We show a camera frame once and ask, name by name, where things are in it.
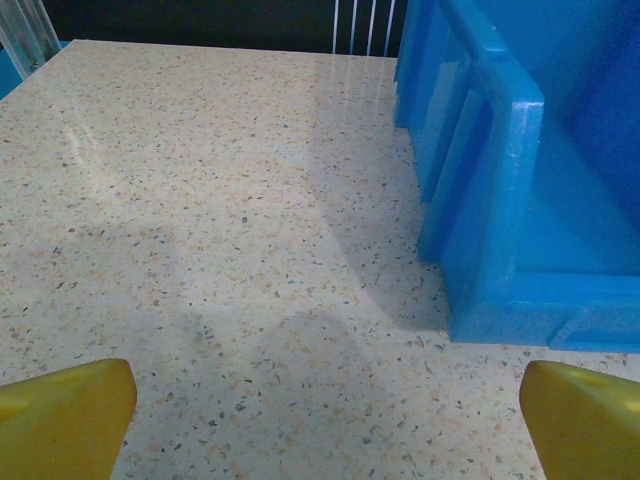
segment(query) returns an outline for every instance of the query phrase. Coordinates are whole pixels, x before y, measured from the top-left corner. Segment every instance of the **terrazzo countertop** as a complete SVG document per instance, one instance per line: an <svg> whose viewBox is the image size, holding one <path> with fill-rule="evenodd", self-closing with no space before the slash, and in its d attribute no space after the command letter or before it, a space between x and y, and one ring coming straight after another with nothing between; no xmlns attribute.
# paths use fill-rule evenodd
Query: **terrazzo countertop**
<svg viewBox="0 0 640 480"><path fill-rule="evenodd" d="M541 479L526 364L452 345L395 60L75 41L0 101L8 383L129 360L113 478Z"/></svg>

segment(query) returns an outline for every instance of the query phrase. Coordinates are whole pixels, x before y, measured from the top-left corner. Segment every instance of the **table surface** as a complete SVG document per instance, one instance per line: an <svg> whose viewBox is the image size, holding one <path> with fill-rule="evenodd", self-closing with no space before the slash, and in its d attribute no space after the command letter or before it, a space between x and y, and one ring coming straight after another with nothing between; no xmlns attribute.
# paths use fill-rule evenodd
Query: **table surface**
<svg viewBox="0 0 640 480"><path fill-rule="evenodd" d="M74 41L0 101L2 381L129 360L113 478L538 479L526 364L452 345L395 60Z"/></svg>

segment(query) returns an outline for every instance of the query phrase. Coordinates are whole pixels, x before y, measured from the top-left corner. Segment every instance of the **dark background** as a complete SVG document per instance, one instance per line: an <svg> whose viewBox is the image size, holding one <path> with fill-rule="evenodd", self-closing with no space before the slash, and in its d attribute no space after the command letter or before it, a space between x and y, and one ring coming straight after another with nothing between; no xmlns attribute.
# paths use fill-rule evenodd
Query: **dark background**
<svg viewBox="0 0 640 480"><path fill-rule="evenodd" d="M349 53L354 0L340 0L337 53ZM354 51L366 54L373 0L358 0ZM331 52L334 0L44 0L61 40ZM391 0L376 2L372 55L383 55ZM407 0L396 0L397 56Z"/></svg>

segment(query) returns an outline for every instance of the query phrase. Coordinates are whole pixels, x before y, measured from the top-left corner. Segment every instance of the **metal bar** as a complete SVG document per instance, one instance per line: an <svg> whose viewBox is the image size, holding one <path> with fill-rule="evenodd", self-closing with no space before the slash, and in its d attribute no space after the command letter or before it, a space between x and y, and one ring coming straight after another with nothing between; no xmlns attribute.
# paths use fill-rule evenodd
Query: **metal bar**
<svg viewBox="0 0 640 480"><path fill-rule="evenodd" d="M369 39L367 40L367 57L371 53L371 36L373 34L373 22L376 18L376 0L373 0L371 5L371 19L369 20Z"/></svg>
<svg viewBox="0 0 640 480"><path fill-rule="evenodd" d="M353 16L351 18L351 44L349 45L349 55L353 55L353 37L356 33L356 13L358 11L358 0L353 0Z"/></svg>
<svg viewBox="0 0 640 480"><path fill-rule="evenodd" d="M384 41L384 56L389 53L389 37L391 36L391 25L393 25L393 14L396 8L396 0L391 0L391 8L389 9L389 22L387 23L387 38Z"/></svg>
<svg viewBox="0 0 640 480"><path fill-rule="evenodd" d="M336 41L338 38L338 7L340 6L340 0L336 0L336 7L333 11L333 49L331 53L336 54Z"/></svg>

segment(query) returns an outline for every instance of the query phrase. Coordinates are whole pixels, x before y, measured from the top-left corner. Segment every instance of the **blue object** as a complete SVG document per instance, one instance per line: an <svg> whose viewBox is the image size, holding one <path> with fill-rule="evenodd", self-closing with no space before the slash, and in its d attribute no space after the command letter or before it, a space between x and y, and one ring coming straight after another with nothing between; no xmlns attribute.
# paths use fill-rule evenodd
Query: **blue object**
<svg viewBox="0 0 640 480"><path fill-rule="evenodd" d="M60 42L62 48L69 42ZM0 50L0 100L9 95L11 91L22 83L22 78L11 63L6 50Z"/></svg>
<svg viewBox="0 0 640 480"><path fill-rule="evenodd" d="M640 2L407 12L396 122L451 339L640 352Z"/></svg>

